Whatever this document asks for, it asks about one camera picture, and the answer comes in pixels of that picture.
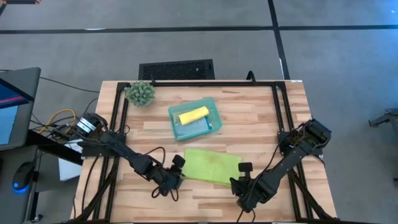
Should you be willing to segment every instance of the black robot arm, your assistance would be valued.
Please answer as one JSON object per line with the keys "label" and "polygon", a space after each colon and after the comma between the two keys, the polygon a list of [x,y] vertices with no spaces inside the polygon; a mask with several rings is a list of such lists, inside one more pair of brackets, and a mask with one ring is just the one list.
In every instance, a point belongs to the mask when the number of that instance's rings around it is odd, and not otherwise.
{"label": "black robot arm", "polygon": [[171,190],[178,190],[182,183],[184,158],[176,155],[173,165],[170,168],[164,168],[164,161],[159,162],[148,153],[137,153],[126,146],[124,143],[126,135],[123,132],[110,131],[106,120],[97,114],[84,114],[76,125],[76,134],[84,140],[78,143],[81,147],[99,146],[125,158],[138,175],[148,181],[153,180],[159,186],[157,189],[163,196],[167,196]]}
{"label": "black robot arm", "polygon": [[98,140],[108,149],[129,161],[130,166],[138,175],[148,181],[153,180],[159,186],[161,195],[167,196],[171,190],[178,190],[182,183],[181,172],[185,164],[184,158],[176,155],[173,165],[170,168],[163,168],[163,163],[150,155],[134,152],[120,139],[121,134],[105,131],[100,134]]}
{"label": "black robot arm", "polygon": [[280,180],[305,156],[325,147],[330,140],[331,131],[315,119],[299,127],[300,130],[293,130],[280,142],[280,145],[289,146],[291,150],[274,168],[263,170],[252,179],[250,178],[252,164],[242,163],[239,165],[239,170],[245,172],[245,176],[238,180],[230,178],[232,193],[239,197],[237,203],[245,212],[249,213],[258,202],[269,201],[277,193]]}

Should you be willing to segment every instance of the gray carpet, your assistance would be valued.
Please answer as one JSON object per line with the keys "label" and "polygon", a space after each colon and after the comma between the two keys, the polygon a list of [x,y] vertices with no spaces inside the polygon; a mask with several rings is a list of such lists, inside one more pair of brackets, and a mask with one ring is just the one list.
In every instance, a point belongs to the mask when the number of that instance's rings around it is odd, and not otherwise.
{"label": "gray carpet", "polygon": [[[388,0],[274,0],[280,26],[398,24]],[[0,29],[79,29],[178,26],[270,26],[267,1],[51,0],[9,5]],[[344,220],[398,220],[397,136],[368,119],[398,107],[398,30],[281,32],[291,79],[303,80],[314,117],[333,131],[326,172]],[[42,76],[99,90],[103,80],[133,80],[140,63],[212,58],[216,79],[281,79],[273,31],[146,34],[0,35],[0,68],[41,67]],[[96,97],[41,80],[34,113],[82,113]],[[42,194],[41,223],[67,220],[76,182]],[[57,205],[48,206],[51,198]]]}

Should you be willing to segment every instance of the wooden tabletop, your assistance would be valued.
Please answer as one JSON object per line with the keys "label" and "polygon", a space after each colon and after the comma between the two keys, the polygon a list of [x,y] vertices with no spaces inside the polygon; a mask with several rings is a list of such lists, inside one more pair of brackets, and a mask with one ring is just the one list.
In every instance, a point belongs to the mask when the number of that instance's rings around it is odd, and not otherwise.
{"label": "wooden tabletop", "polygon": [[[114,81],[103,82],[96,107],[96,113],[108,121],[111,119],[116,85],[117,82]],[[286,86],[293,120],[295,126],[298,126],[311,118],[304,86],[302,82],[291,81],[286,81]],[[127,134],[126,144],[134,151],[145,153],[157,146],[163,146],[167,152],[166,167],[170,167],[174,155],[183,156],[185,149],[207,149],[233,154],[242,157],[244,162],[253,163],[254,177],[270,161],[277,145],[279,130],[270,87],[157,87],[155,90],[156,99],[150,106],[136,108],[129,105],[126,124],[131,130]],[[207,96],[215,99],[223,127],[216,133],[187,141],[176,141],[171,129],[168,108]],[[284,111],[281,93],[279,99]],[[123,101],[119,105],[116,119],[118,123],[122,104]],[[282,116],[287,126],[284,112]],[[161,160],[162,153],[154,152],[151,156]],[[282,156],[277,153],[272,166],[281,159]],[[87,158],[83,163],[75,197],[77,215],[81,213],[83,189],[93,161],[94,158]],[[156,184],[139,177],[126,160],[120,161],[112,222],[235,222],[241,211],[236,205],[238,198],[232,195],[229,187],[199,180],[183,181],[178,202],[174,202],[170,196],[152,198],[150,194],[157,187]],[[88,183],[85,206],[96,193],[101,166],[102,158],[98,159]],[[303,160],[303,167],[308,189],[325,211],[335,216],[323,164],[315,157],[307,156]],[[99,217],[104,217],[107,198],[106,192]],[[301,194],[298,198],[304,217]],[[259,203],[255,211],[257,222],[295,220],[287,177],[282,179],[278,193],[266,204]],[[244,213],[241,222],[250,222],[251,219],[251,213]]]}

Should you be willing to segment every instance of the lime green towel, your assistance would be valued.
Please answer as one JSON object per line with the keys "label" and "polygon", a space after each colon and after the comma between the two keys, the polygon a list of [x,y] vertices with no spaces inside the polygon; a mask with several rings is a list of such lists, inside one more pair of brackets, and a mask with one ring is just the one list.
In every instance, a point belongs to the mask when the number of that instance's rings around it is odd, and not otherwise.
{"label": "lime green towel", "polygon": [[230,177],[238,179],[239,156],[201,149],[185,150],[185,165],[182,173],[191,179],[204,180],[215,184],[230,185]]}

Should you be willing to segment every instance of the yellow cable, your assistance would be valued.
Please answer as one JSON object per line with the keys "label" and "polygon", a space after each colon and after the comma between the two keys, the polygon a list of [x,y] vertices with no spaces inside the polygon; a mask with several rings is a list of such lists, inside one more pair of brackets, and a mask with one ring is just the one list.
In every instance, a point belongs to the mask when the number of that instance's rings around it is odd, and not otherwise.
{"label": "yellow cable", "polygon": [[[49,119],[49,121],[47,122],[47,124],[46,124],[38,133],[41,134],[44,130],[46,130],[47,127],[49,126],[49,124],[51,124],[51,121],[52,121],[58,114],[63,113],[63,112],[67,112],[67,111],[69,111],[69,112],[71,112],[71,113],[73,114],[73,121],[76,121],[76,114],[75,114],[75,112],[74,112],[73,110],[71,110],[71,109],[60,110],[60,111],[56,112],[53,116],[51,116],[51,118]],[[70,126],[70,127],[67,129],[67,131],[66,131],[65,133],[69,132],[71,128],[72,128],[72,126]]]}

